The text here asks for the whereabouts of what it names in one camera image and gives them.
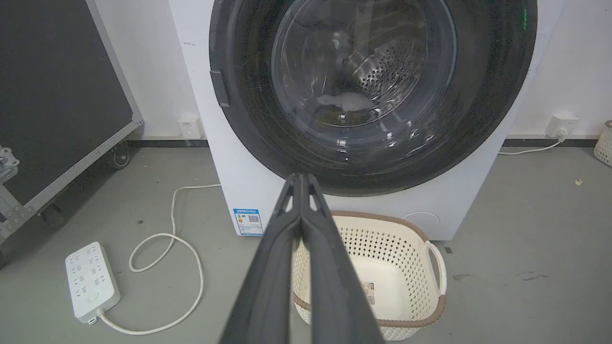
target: white plastic basket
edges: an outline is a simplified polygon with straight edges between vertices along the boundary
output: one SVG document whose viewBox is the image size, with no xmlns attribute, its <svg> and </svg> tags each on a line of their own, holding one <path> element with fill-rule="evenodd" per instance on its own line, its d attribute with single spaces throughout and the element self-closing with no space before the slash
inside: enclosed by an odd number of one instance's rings
<svg viewBox="0 0 612 344">
<path fill-rule="evenodd" d="M 606 122 L 602 136 L 599 137 L 593 151 L 596 158 L 612 167 L 612 121 Z"/>
<path fill-rule="evenodd" d="M 406 339 L 439 319 L 446 305 L 446 268 L 423 231 L 388 216 L 332 214 L 385 340 Z M 298 313 L 310 324 L 310 254 L 303 242 L 293 255 L 293 293 Z"/>
</svg>

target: cable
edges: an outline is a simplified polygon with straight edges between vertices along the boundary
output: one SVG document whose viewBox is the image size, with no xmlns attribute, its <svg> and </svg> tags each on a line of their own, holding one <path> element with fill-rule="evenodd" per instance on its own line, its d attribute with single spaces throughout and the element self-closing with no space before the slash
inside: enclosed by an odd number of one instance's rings
<svg viewBox="0 0 612 344">
<path fill-rule="evenodd" d="M 200 256 L 198 255 L 198 252 L 196 252 L 196 250 L 193 248 L 193 246 L 191 246 L 187 241 L 184 241 L 183 239 L 181 239 L 178 236 L 176 236 L 176 221 L 174 220 L 174 204 L 176 202 L 176 194 L 180 190 L 187 190 L 187 189 L 208 189 L 209 187 L 218 187 L 218 186 L 221 186 L 221 184 L 201 185 L 201 186 L 183 186 L 183 187 L 179 187 L 178 189 L 176 189 L 174 191 L 174 195 L 172 195 L 172 206 L 171 206 L 172 208 L 170 209 L 170 217 L 172 219 L 172 234 L 169 234 L 169 233 L 157 233 L 157 234 L 153 234 L 152 236 L 149 236 L 148 238 L 146 238 L 145 240 L 141 241 L 140 244 L 138 244 L 136 246 L 134 251 L 132 251 L 132 254 L 130 255 L 130 259 L 129 259 L 130 270 L 132 270 L 133 272 L 143 272 L 143 271 L 146 271 L 146 270 L 152 268 L 153 266 L 155 266 L 155 264 L 159 263 L 159 261 L 162 260 L 163 257 L 166 256 L 168 251 L 170 251 L 170 248 L 172 248 L 172 245 L 174 244 L 175 240 L 177 240 L 180 243 L 182 243 L 185 246 L 187 246 L 187 248 L 189 248 L 193 252 L 193 255 L 195 256 L 195 260 L 198 263 L 198 270 L 200 272 L 200 291 L 198 292 L 198 297 L 196 297 L 195 302 L 193 303 L 191 308 L 189 308 L 187 313 L 183 314 L 182 317 L 178 318 L 177 320 L 174 320 L 170 324 L 158 327 L 156 329 L 151 329 L 151 330 L 148 330 L 148 331 L 132 331 L 132 330 L 124 329 L 123 327 L 121 327 L 121 326 L 119 326 L 117 324 L 114 324 L 112 321 L 110 321 L 106 317 L 106 314 L 104 314 L 103 310 L 99 310 L 98 309 L 97 314 L 100 317 L 100 319 L 102 319 L 102 321 L 104 321 L 107 325 L 109 325 L 113 329 L 115 329 L 115 330 L 117 330 L 119 332 L 125 333 L 125 334 L 130 334 L 130 335 L 147 335 L 147 334 L 157 333 L 157 332 L 163 331 L 165 329 L 169 329 L 172 326 L 174 326 L 174 325 L 180 323 L 181 321 L 183 321 L 186 317 L 189 316 L 189 314 L 191 314 L 193 312 L 195 307 L 198 306 L 198 303 L 200 302 L 200 299 L 202 298 L 202 294 L 204 293 L 204 272 L 202 271 L 202 262 L 200 260 Z M 168 244 L 168 247 L 162 253 L 162 255 L 160 255 L 159 258 L 157 258 L 153 263 L 149 264 L 146 267 L 143 267 L 142 269 L 134 268 L 133 259 L 134 259 L 134 255 L 136 254 L 138 249 L 140 249 L 140 247 L 145 242 L 153 239 L 154 237 L 160 237 L 160 236 L 167 236 L 167 237 L 171 238 L 170 239 L 170 244 Z"/>
<path fill-rule="evenodd" d="M 531 153 L 531 152 L 546 151 L 547 149 L 551 149 L 552 147 L 558 146 L 560 143 L 561 143 L 561 141 L 557 141 L 557 142 L 555 142 L 555 144 L 552 144 L 552 145 L 550 145 L 548 147 L 544 147 L 544 148 L 530 149 L 528 151 L 515 152 L 515 153 L 498 152 L 498 154 L 499 155 L 520 155 L 520 154 Z"/>
</svg>

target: front-loading washing machine door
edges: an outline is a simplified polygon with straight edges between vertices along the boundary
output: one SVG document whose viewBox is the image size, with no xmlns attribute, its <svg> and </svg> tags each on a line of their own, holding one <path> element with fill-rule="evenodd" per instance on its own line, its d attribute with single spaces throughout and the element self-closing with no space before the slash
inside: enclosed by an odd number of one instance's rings
<svg viewBox="0 0 612 344">
<path fill-rule="evenodd" d="M 215 93 L 244 146 L 331 195 L 404 190 L 502 121 L 528 72 L 536 0 L 224 0 Z"/>
</svg>

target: power strip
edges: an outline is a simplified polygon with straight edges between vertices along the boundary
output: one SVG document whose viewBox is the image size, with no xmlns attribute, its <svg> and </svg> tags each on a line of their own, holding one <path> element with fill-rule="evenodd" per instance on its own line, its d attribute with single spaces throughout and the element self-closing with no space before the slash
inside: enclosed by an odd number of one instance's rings
<svg viewBox="0 0 612 344">
<path fill-rule="evenodd" d="M 92 242 L 66 258 L 66 273 L 75 317 L 83 324 L 94 324 L 102 312 L 121 299 L 106 252 Z"/>
</svg>

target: concrete floor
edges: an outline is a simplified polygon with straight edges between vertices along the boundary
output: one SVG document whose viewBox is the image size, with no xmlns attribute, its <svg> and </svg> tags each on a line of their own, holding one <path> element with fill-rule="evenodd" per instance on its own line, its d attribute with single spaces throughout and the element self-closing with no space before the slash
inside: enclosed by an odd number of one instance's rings
<svg viewBox="0 0 612 344">
<path fill-rule="evenodd" d="M 497 159 L 455 239 L 439 243 L 453 251 L 443 253 L 446 311 L 406 343 L 612 342 L 606 201 L 612 169 L 591 151 L 555 148 Z M 122 171 L 88 170 L 58 201 L 70 217 L 62 229 L 34 219 L 2 246 L 11 262 L 0 271 L 0 342 L 215 343 L 259 242 L 235 235 L 220 189 L 177 199 L 179 235 L 203 259 L 206 293 L 172 329 L 142 338 L 102 322 L 81 324 L 72 314 L 64 258 L 101 242 L 122 294 L 107 315 L 134 330 L 169 323 L 196 296 L 192 254 L 177 244 L 140 274 L 129 270 L 128 257 L 145 237 L 171 231 L 176 188 L 216 182 L 207 149 L 140 149 Z M 156 258 L 166 243 L 145 246 L 136 266 Z M 292 343 L 310 343 L 310 328 L 294 308 L 291 336 Z"/>
</svg>

